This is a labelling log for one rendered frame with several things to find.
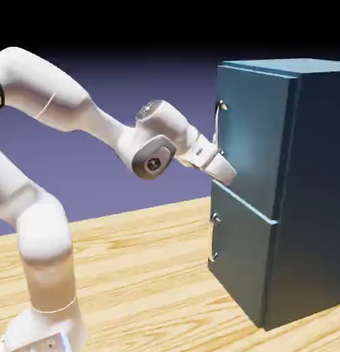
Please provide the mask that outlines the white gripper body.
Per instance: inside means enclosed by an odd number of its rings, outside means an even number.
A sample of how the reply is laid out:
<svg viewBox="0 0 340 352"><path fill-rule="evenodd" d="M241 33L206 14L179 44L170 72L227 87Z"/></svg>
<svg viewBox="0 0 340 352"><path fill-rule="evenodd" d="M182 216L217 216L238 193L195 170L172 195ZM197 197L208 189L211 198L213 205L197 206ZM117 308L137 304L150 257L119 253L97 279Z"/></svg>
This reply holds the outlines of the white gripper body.
<svg viewBox="0 0 340 352"><path fill-rule="evenodd" d="M215 154L201 170L226 186L236 177L236 170L220 153Z"/></svg>

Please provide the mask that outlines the dark teal cabinet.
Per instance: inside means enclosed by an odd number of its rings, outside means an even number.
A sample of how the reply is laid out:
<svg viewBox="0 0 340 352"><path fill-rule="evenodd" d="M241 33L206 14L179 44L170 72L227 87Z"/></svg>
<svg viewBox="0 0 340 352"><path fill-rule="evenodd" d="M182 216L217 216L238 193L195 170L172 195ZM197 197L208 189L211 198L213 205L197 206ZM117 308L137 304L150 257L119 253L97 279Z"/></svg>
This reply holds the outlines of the dark teal cabinet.
<svg viewBox="0 0 340 352"><path fill-rule="evenodd" d="M261 328L271 330L340 304L340 62L223 63L299 77L264 289Z"/></svg>

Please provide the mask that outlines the tall teal cabinet door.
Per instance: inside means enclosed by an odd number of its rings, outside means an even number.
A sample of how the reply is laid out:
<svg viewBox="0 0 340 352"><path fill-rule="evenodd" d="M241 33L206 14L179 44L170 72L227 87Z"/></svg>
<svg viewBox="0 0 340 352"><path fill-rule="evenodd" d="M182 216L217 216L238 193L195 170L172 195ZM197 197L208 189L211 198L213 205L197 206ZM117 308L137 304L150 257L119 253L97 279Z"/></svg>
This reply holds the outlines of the tall teal cabinet door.
<svg viewBox="0 0 340 352"><path fill-rule="evenodd" d="M233 193L272 221L294 112L297 74L223 63L217 67L218 147L236 169Z"/></svg>

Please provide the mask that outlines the short teal cabinet door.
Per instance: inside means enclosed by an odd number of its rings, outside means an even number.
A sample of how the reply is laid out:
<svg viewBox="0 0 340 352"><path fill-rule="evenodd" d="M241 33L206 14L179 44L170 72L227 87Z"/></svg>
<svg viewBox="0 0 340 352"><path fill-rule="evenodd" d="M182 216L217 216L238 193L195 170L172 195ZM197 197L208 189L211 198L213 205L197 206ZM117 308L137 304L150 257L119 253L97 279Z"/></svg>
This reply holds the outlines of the short teal cabinet door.
<svg viewBox="0 0 340 352"><path fill-rule="evenodd" d="M272 230L278 221L268 218L219 181L212 181L210 214L214 227L214 262L208 267L242 310L261 327L264 289Z"/></svg>

